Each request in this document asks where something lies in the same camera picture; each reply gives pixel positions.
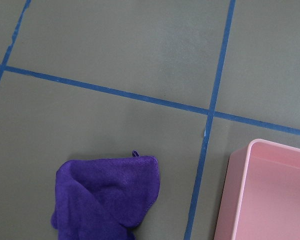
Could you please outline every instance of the purple microfiber cloth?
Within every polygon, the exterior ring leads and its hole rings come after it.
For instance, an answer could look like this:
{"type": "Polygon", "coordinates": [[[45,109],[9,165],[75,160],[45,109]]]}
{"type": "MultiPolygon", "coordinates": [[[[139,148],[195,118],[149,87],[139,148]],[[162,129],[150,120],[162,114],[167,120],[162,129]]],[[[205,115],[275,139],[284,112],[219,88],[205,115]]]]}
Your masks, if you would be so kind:
{"type": "Polygon", "coordinates": [[[70,160],[56,172],[51,224],[59,240],[135,240],[159,194],[153,156],[70,160]]]}

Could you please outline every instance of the pink plastic bin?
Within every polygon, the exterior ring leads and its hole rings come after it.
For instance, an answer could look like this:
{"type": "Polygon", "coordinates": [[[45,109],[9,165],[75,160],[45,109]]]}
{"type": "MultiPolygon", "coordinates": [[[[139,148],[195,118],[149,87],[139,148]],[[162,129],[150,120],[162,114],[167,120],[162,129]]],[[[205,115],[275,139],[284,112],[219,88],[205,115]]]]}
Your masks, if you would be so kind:
{"type": "Polygon", "coordinates": [[[214,240],[300,240],[300,149],[256,139],[231,154],[214,240]]]}

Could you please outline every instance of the blue painter's tape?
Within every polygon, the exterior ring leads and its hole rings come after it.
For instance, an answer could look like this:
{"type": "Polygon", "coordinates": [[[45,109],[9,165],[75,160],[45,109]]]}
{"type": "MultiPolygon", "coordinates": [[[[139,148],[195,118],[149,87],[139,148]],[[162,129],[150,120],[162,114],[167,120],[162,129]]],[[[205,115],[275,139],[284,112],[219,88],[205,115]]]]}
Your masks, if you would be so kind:
{"type": "Polygon", "coordinates": [[[214,116],[217,118],[221,118],[221,119],[231,120],[231,121],[235,121],[235,122],[239,122],[239,123],[243,123],[243,124],[254,125],[254,126],[258,126],[258,127],[262,127],[262,128],[266,128],[266,129],[272,129],[272,130],[300,136],[300,129],[293,128],[293,127],[278,125],[278,124],[265,122],[265,121],[254,120],[251,118],[236,116],[236,115],[218,112],[218,111],[216,111],[214,113],[214,116]]]}
{"type": "Polygon", "coordinates": [[[18,20],[18,22],[17,22],[17,24],[15,26],[14,32],[12,34],[11,44],[10,44],[10,46],[8,46],[8,48],[7,48],[7,50],[6,50],[5,54],[4,54],[2,63],[0,65],[0,81],[1,81],[2,75],[4,74],[4,71],[5,71],[5,68],[7,66],[8,60],[10,58],[11,51],[14,48],[15,42],[17,40],[17,37],[18,37],[18,34],[19,34],[19,29],[20,29],[21,22],[22,22],[22,19],[24,17],[25,11],[30,6],[30,3],[31,3],[31,0],[26,0],[26,2],[24,4],[24,7],[22,9],[21,15],[19,17],[19,20],[18,20]]]}
{"type": "Polygon", "coordinates": [[[148,103],[163,105],[163,106],[170,107],[170,108],[186,110],[186,111],[193,112],[193,113],[198,113],[198,114],[203,114],[203,115],[208,114],[208,110],[201,108],[201,107],[186,105],[186,104],[182,104],[182,103],[178,103],[178,102],[173,102],[173,101],[163,100],[163,99],[159,99],[159,98],[155,98],[155,97],[136,94],[136,93],[132,93],[132,92],[117,90],[117,89],[113,89],[113,88],[109,88],[109,87],[105,87],[105,86],[94,85],[94,84],[86,83],[86,82],[82,82],[82,81],[76,81],[76,80],[71,80],[71,79],[67,79],[67,78],[63,78],[63,77],[48,75],[48,74],[44,74],[44,73],[38,73],[38,72],[20,69],[20,68],[16,68],[16,67],[12,67],[12,66],[6,66],[5,70],[8,72],[33,76],[33,77],[36,77],[39,79],[45,79],[45,80],[49,80],[49,81],[57,82],[57,83],[61,83],[61,84],[72,85],[72,86],[76,86],[76,87],[80,87],[80,88],[84,88],[84,89],[90,89],[90,90],[107,93],[107,94],[112,94],[112,95],[117,95],[117,96],[129,98],[129,99],[135,99],[135,100],[140,100],[140,101],[144,101],[144,102],[148,102],[148,103]]]}
{"type": "Polygon", "coordinates": [[[187,221],[186,229],[184,232],[184,238],[183,238],[184,240],[190,240],[192,228],[193,228],[193,224],[194,224],[194,220],[195,220],[200,185],[201,185],[201,180],[202,180],[202,176],[203,176],[203,172],[204,172],[204,166],[205,166],[205,161],[206,161],[206,156],[207,156],[207,149],[208,149],[208,145],[209,145],[210,133],[211,133],[214,114],[215,114],[215,110],[216,110],[219,87],[220,87],[222,71],[223,71],[223,67],[224,67],[226,51],[227,51],[227,46],[228,46],[228,40],[229,40],[229,35],[230,35],[231,22],[232,22],[234,10],[235,10],[235,3],[236,3],[236,0],[230,0],[230,3],[229,3],[228,13],[227,13],[227,17],[226,17],[224,32],[223,32],[221,50],[220,50],[220,54],[219,54],[219,60],[218,60],[218,65],[217,65],[217,69],[216,69],[216,73],[215,73],[213,90],[212,90],[212,95],[211,95],[211,100],[210,100],[209,112],[208,112],[208,116],[207,116],[207,120],[206,120],[206,124],[205,124],[205,136],[202,141],[199,163],[198,163],[198,167],[197,167],[197,171],[196,171],[196,177],[195,177],[195,181],[194,181],[191,203],[190,203],[190,208],[189,208],[189,213],[188,213],[188,221],[187,221]]]}

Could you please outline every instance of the gray painted concrete floor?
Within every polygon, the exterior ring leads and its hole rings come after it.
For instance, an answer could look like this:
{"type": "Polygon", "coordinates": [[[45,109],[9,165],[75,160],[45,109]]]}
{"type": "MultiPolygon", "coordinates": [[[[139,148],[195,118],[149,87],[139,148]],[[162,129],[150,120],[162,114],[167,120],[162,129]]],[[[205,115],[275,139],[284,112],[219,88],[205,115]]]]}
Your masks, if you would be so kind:
{"type": "MultiPolygon", "coordinates": [[[[23,0],[0,1],[0,63],[23,0]]],[[[229,1],[36,1],[8,65],[208,109],[229,1]]],[[[300,1],[237,0],[216,110],[300,129],[300,1]]],[[[207,116],[5,71],[0,82],[0,240],[57,239],[54,180],[70,159],[159,160],[139,240],[183,239],[207,116]]],[[[300,135],[213,119],[192,228],[212,240],[230,154],[300,135]]]]}

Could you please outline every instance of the blue tape line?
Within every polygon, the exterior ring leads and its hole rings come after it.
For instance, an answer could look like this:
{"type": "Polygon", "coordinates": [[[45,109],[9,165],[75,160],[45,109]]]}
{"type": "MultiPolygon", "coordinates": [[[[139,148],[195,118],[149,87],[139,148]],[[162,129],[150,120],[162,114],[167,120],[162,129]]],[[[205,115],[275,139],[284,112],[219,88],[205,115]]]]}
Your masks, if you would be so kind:
{"type": "Polygon", "coordinates": [[[209,145],[210,133],[211,133],[212,123],[213,123],[214,114],[215,114],[215,110],[216,110],[217,98],[218,98],[218,93],[219,93],[219,87],[220,87],[224,62],[225,62],[225,58],[226,58],[226,51],[227,51],[228,40],[229,40],[229,35],[230,35],[231,22],[232,22],[232,18],[233,18],[233,14],[234,14],[234,9],[235,9],[235,3],[236,3],[236,0],[230,0],[230,3],[229,3],[228,13],[227,13],[227,17],[226,17],[226,23],[225,23],[225,27],[224,27],[223,39],[222,39],[222,44],[221,44],[221,50],[220,50],[220,54],[219,54],[219,60],[218,60],[218,65],[217,65],[217,69],[216,69],[216,73],[215,73],[213,90],[212,90],[212,95],[211,95],[211,100],[210,100],[209,112],[208,112],[207,120],[205,123],[205,136],[202,140],[200,158],[199,158],[199,163],[198,163],[198,167],[196,170],[196,176],[195,176],[195,181],[194,181],[194,186],[193,186],[191,203],[190,203],[190,208],[189,208],[189,213],[188,213],[188,221],[187,221],[186,229],[184,232],[184,238],[183,238],[184,240],[190,240],[192,228],[193,228],[193,224],[194,224],[194,220],[195,220],[196,208],[197,208],[198,197],[199,197],[199,192],[200,192],[200,185],[201,185],[201,180],[202,180],[202,176],[203,176],[203,172],[204,172],[204,166],[205,166],[205,161],[206,161],[206,156],[207,156],[207,149],[208,149],[208,145],[209,145]]]}
{"type": "Polygon", "coordinates": [[[163,100],[163,99],[145,96],[145,95],[136,94],[136,93],[127,92],[127,91],[117,90],[117,89],[113,89],[113,88],[109,88],[109,87],[105,87],[105,86],[94,85],[91,83],[71,80],[71,79],[48,75],[48,74],[44,74],[44,73],[38,73],[38,72],[20,69],[20,68],[16,68],[16,67],[12,67],[12,66],[6,66],[5,71],[22,74],[22,75],[33,76],[33,77],[36,77],[39,79],[45,79],[45,80],[49,80],[52,82],[67,84],[67,85],[76,86],[76,87],[80,87],[80,88],[84,88],[84,89],[90,89],[90,90],[107,93],[107,94],[112,94],[112,95],[117,95],[117,96],[129,98],[129,99],[135,99],[135,100],[140,100],[140,101],[144,101],[144,102],[148,102],[148,103],[163,105],[163,106],[170,107],[170,108],[186,110],[186,111],[193,112],[193,113],[198,113],[198,114],[203,114],[203,115],[208,114],[208,110],[201,108],[201,107],[186,105],[186,104],[182,104],[182,103],[163,100]]]}
{"type": "Polygon", "coordinates": [[[31,3],[31,0],[26,0],[26,2],[24,4],[24,7],[23,7],[23,10],[21,12],[21,15],[19,17],[19,20],[18,20],[18,22],[15,26],[14,32],[12,34],[12,42],[11,42],[10,46],[8,46],[8,48],[6,49],[6,52],[4,54],[2,63],[0,65],[0,81],[1,81],[2,75],[4,74],[4,71],[5,71],[5,68],[7,66],[8,60],[10,58],[11,51],[14,48],[16,39],[18,37],[19,29],[20,29],[20,26],[21,26],[22,19],[24,17],[24,13],[25,13],[26,9],[29,7],[30,3],[31,3]]]}
{"type": "Polygon", "coordinates": [[[243,117],[243,116],[236,116],[236,115],[223,113],[223,112],[219,112],[219,111],[216,111],[214,113],[214,116],[217,118],[221,118],[221,119],[235,121],[235,122],[239,122],[239,123],[243,123],[243,124],[254,125],[254,126],[258,126],[258,127],[262,127],[262,128],[266,128],[266,129],[272,129],[272,130],[300,136],[300,129],[293,128],[293,127],[278,125],[278,124],[265,122],[265,121],[254,120],[251,118],[247,118],[247,117],[243,117]]]}

